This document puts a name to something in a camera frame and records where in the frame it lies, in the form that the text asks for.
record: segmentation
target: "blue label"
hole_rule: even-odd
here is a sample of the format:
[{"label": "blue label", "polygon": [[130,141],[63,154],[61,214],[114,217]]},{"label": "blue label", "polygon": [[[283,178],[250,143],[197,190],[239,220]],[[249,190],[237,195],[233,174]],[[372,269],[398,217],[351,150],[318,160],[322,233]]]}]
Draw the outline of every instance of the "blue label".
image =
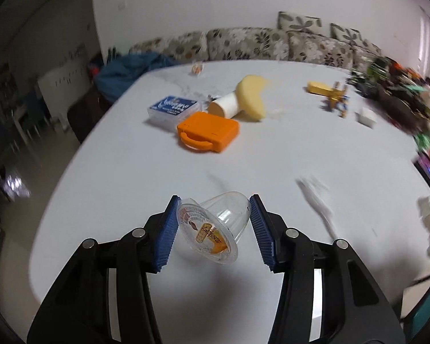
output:
[{"label": "blue label", "polygon": [[197,101],[192,101],[185,98],[177,98],[175,96],[168,96],[158,103],[150,107],[152,110],[165,112],[170,115],[180,115],[183,111],[193,106]]}]

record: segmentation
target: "orange toy suitcase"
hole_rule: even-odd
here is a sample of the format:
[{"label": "orange toy suitcase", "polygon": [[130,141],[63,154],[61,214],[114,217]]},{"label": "orange toy suitcase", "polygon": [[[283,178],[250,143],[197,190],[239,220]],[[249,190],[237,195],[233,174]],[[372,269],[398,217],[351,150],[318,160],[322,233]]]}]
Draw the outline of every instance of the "orange toy suitcase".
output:
[{"label": "orange toy suitcase", "polygon": [[185,145],[219,153],[237,136],[239,123],[205,112],[196,112],[177,125],[177,131]]}]

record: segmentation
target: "white cylinder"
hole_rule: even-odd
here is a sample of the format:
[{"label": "white cylinder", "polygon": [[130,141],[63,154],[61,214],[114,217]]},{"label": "white cylinder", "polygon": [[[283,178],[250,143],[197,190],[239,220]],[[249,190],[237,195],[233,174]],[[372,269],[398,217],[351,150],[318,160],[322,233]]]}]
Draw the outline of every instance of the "white cylinder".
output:
[{"label": "white cylinder", "polygon": [[207,108],[209,114],[230,119],[240,111],[234,91],[211,102]]}]

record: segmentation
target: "floral sofa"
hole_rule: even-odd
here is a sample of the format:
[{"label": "floral sofa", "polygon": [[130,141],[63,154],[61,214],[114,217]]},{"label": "floral sofa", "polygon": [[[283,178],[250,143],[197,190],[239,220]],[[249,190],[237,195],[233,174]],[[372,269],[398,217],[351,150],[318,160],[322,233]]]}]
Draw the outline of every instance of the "floral sofa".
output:
[{"label": "floral sofa", "polygon": [[233,59],[274,59],[324,64],[365,72],[382,50],[360,31],[321,18],[280,11],[278,28],[218,28],[155,38],[131,47],[129,53],[161,52],[181,63]]}]

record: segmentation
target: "blue jacket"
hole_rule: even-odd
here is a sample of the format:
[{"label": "blue jacket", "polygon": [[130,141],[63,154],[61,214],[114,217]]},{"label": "blue jacket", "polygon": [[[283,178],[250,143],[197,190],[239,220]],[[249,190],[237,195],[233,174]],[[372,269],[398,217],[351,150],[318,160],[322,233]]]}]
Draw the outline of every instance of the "blue jacket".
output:
[{"label": "blue jacket", "polygon": [[114,103],[143,74],[177,64],[175,59],[156,52],[127,54],[102,68],[94,77],[94,83],[102,95]]}]

